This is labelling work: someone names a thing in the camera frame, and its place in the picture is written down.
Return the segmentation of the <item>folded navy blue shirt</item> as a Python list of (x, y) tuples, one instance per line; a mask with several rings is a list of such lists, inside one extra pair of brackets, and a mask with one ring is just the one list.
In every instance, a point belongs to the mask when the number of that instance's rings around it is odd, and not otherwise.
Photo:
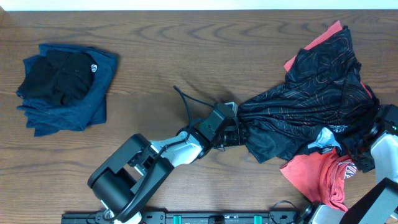
[(29, 73), (39, 57), (49, 50), (68, 53), (86, 53), (95, 64), (89, 70), (95, 75), (93, 84), (84, 99), (70, 106), (52, 106), (44, 100), (23, 100), (16, 108), (27, 116), (27, 128), (34, 128), (34, 136), (55, 134), (61, 130), (84, 131), (86, 127), (106, 122), (106, 92), (118, 67), (118, 56), (95, 47), (44, 43), (39, 44), (39, 54), (23, 60), (25, 72)]

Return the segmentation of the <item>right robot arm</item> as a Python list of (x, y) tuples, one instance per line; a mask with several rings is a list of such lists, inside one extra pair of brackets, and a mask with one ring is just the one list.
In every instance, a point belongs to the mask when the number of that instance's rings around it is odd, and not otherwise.
[(385, 223), (397, 219), (397, 106), (381, 105), (342, 141), (343, 149), (363, 173), (374, 173), (374, 187), (348, 211), (314, 203), (303, 223)]

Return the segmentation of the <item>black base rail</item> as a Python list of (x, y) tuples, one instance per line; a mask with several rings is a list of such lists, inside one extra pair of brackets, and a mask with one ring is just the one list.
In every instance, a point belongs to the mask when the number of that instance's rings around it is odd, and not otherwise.
[[(303, 224), (300, 213), (295, 211), (271, 211), (266, 213), (167, 213), (142, 212), (127, 224)], [(104, 211), (94, 213), (66, 213), (61, 224), (107, 224)]]

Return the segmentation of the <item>black orange-patterned jersey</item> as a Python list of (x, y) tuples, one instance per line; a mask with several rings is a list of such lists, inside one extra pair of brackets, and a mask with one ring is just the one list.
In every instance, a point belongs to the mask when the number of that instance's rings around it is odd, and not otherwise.
[(285, 82), (240, 104), (248, 151), (263, 163), (320, 151), (310, 147), (323, 128), (339, 144), (372, 120), (379, 100), (363, 85), (351, 31), (340, 31), (309, 50), (300, 49)]

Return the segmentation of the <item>folded black shirt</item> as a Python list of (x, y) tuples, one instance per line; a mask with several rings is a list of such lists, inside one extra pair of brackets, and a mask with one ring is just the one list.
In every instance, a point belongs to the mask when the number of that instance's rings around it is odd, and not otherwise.
[(55, 106), (84, 99), (95, 73), (94, 59), (85, 53), (49, 50), (37, 57), (17, 90), (25, 100), (44, 100)]

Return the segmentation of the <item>red t-shirt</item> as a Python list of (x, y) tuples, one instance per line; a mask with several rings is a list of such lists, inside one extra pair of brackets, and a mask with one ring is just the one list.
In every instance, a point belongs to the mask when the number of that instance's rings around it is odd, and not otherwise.
[[(313, 48), (343, 27), (340, 22), (335, 22), (304, 49)], [(296, 56), (285, 64), (287, 72)], [(321, 150), (309, 155), (294, 156), (281, 168), (282, 174), (309, 200), (323, 202), (331, 208), (346, 211), (345, 179), (351, 178), (357, 171), (357, 166), (350, 155), (350, 151), (357, 147), (357, 140), (352, 136), (358, 134), (360, 130), (344, 138), (339, 144), (333, 133), (323, 128), (317, 140), (309, 145), (319, 146)]]

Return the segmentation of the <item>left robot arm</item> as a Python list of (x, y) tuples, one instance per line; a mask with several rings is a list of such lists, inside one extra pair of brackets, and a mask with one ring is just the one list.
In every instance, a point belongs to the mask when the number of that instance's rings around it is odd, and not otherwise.
[(163, 141), (135, 134), (92, 173), (88, 186), (106, 207), (104, 221), (139, 223), (141, 209), (176, 167), (201, 159), (210, 149), (243, 145), (248, 136), (242, 124), (216, 132), (212, 141), (195, 128)]

